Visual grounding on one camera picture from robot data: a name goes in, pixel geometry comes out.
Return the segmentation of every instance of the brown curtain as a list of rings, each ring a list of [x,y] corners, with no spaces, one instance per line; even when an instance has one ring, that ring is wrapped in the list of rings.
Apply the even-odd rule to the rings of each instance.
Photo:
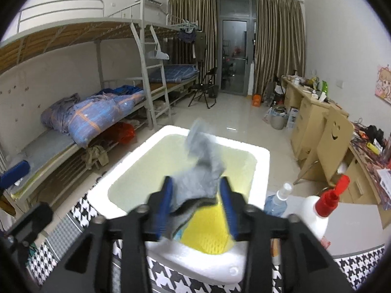
[[[201,75],[216,66],[217,48],[217,8],[216,0],[169,0],[169,14],[189,22],[198,21],[198,26],[205,32],[206,55]],[[169,42],[171,63],[194,63],[191,44],[178,38]]]
[[[304,22],[297,0],[257,0],[255,93],[263,95],[274,75],[304,75]]]

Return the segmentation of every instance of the tiled floor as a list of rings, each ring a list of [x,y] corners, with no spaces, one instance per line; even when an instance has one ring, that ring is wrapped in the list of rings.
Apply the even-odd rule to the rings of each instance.
[[[202,118],[210,125],[211,133],[216,136],[242,141],[264,147],[270,151],[269,191],[277,191],[286,181],[293,182],[299,167],[294,159],[290,144],[290,131],[275,130],[262,119],[267,107],[255,108],[251,101],[241,96],[220,93],[217,104],[207,109],[205,102],[193,102],[187,107],[190,99],[186,98],[173,108],[174,125],[190,128],[197,118]],[[160,124],[167,124],[167,118],[159,118]],[[134,150],[153,134],[147,127],[137,132],[137,143],[128,146],[118,145],[109,153],[110,163],[99,171],[93,170],[89,176],[82,178],[73,191],[64,196],[63,202],[55,211],[53,222],[45,229],[50,232],[71,206],[95,183],[96,178],[110,169],[126,153]],[[295,186],[293,195],[309,196],[320,191],[322,183],[303,181]]]

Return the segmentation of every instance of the cartoon poster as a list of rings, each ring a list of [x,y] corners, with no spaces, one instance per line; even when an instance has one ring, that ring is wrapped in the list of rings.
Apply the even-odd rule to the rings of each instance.
[[[391,69],[379,67],[375,95],[391,104]]]

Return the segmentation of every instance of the white foam container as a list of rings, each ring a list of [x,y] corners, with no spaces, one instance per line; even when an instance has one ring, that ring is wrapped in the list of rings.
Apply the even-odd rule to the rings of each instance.
[[[185,139],[189,130],[165,126],[133,152],[128,153],[88,193],[95,209],[107,219],[126,215],[148,195],[158,191],[167,175],[193,166]],[[216,137],[234,191],[261,209],[265,204],[270,153],[262,147]],[[180,242],[163,238],[146,243],[148,255],[167,267],[208,284],[233,284],[243,279],[245,242],[220,255],[209,255]]]

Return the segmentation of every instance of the orange container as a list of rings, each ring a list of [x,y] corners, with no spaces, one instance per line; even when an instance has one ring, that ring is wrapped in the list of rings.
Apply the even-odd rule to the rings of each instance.
[[[109,140],[121,144],[128,144],[136,136],[136,132],[132,125],[124,122],[117,122],[108,128],[104,132],[104,135]]]
[[[261,96],[260,95],[254,95],[253,96],[253,106],[254,107],[261,106]]]

